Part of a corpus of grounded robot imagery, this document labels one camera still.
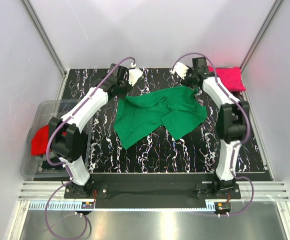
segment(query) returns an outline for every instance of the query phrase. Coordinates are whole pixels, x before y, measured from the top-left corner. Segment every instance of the black mounting bracket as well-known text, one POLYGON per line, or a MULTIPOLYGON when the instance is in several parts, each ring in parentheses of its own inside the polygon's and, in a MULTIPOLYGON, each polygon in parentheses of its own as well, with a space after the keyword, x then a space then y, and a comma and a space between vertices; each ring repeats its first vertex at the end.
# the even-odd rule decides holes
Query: black mounting bracket
POLYGON ((209 77, 215 76, 209 71, 207 60, 204 57, 196 57, 192 59, 193 67, 189 67, 184 79, 180 80, 182 85, 190 88, 203 87, 203 81, 209 77))
MULTIPOLYGON (((239 104, 249 116, 249 103, 241 101, 239 104)), ((216 130, 218 137, 228 144, 231 141, 245 138, 247 132, 246 119, 235 104, 226 103, 220 106, 216 130)))
POLYGON ((92 199, 93 191, 96 190, 97 199, 106 199, 108 193, 108 184, 104 182, 94 183, 91 178, 84 186, 71 183, 66 186, 65 199, 92 199))
MULTIPOLYGON (((116 64, 112 63, 109 70, 111 71, 116 64)), ((108 79, 100 86, 104 92, 108 93, 108 98, 111 99, 117 96, 120 99, 124 99, 129 91, 133 88, 129 84, 129 71, 128 68, 124 66, 119 66, 114 70, 114 72, 108 77, 108 79)), ((93 82, 92 87, 96 87, 103 78, 99 78, 93 82)))
MULTIPOLYGON (((53 117, 48 123, 48 138, 51 137, 62 119, 53 117)), ((70 163, 79 159, 86 152, 86 144, 75 124, 65 124, 54 137, 50 149, 58 156, 70 163)))
POLYGON ((197 183, 195 192, 197 193, 197 199, 228 199, 228 194, 230 194, 230 199, 241 199, 239 185, 236 183, 235 186, 225 192, 213 192, 212 183, 197 183))

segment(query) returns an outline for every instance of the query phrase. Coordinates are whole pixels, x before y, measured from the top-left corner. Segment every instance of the pink cloth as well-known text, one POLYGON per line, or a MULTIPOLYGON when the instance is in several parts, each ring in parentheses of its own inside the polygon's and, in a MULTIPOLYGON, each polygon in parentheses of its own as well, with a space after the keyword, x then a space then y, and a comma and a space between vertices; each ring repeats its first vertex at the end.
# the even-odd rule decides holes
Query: pink cloth
MULTIPOLYGON (((209 71, 213 72, 213 68, 209 66, 209 71)), ((240 68, 235 66, 231 68, 217 68, 217 75, 220 77, 223 85, 231 92, 244 92, 245 86, 241 81, 240 68)))

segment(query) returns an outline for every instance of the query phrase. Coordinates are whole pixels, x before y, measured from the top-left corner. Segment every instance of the green cloth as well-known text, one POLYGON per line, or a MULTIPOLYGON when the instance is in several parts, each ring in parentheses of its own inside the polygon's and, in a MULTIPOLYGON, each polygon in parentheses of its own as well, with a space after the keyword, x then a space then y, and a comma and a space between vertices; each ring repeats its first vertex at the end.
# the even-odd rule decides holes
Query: green cloth
POLYGON ((175 140, 194 130, 207 117, 195 93, 179 86, 120 99, 114 129, 122 146, 128 149, 160 126, 165 126, 175 140))

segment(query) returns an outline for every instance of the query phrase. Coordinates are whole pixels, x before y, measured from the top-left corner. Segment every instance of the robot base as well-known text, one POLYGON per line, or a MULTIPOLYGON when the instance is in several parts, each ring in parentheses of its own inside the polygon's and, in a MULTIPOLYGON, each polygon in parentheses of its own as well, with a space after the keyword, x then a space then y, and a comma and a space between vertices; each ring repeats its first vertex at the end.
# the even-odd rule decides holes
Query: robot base
POLYGON ((91 178, 84 185, 79 186, 77 184, 71 183, 67 185, 65 189, 64 198, 65 199, 93 199, 93 190, 96 190, 97 199, 106 199, 108 192, 107 183, 94 183, 91 178))
POLYGON ((230 193, 230 199, 241 199, 240 189, 237 183, 235 184, 234 188, 221 192, 221 193, 213 192, 212 183, 197 183, 196 193, 197 193, 197 198, 200 200, 206 200, 206 199, 227 200, 229 193, 230 193))

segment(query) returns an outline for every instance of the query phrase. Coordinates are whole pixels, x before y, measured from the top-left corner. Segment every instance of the metal floor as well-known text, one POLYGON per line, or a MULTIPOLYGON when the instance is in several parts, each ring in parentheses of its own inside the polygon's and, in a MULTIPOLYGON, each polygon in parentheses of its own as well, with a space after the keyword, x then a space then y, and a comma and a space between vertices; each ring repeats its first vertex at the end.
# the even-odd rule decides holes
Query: metal floor
MULTIPOLYGON (((233 202, 233 211, 244 207, 233 202)), ((59 222, 68 211, 49 211, 50 225, 59 222)), ((274 202, 254 202, 239 216, 218 218, 193 212, 95 211, 88 215, 92 231, 87 228, 82 240, 286 240, 286 234, 274 202)), ((84 220, 71 216, 53 230, 64 238, 78 236, 84 220)), ((44 212, 29 210, 22 240, 53 240, 46 229, 44 212)))

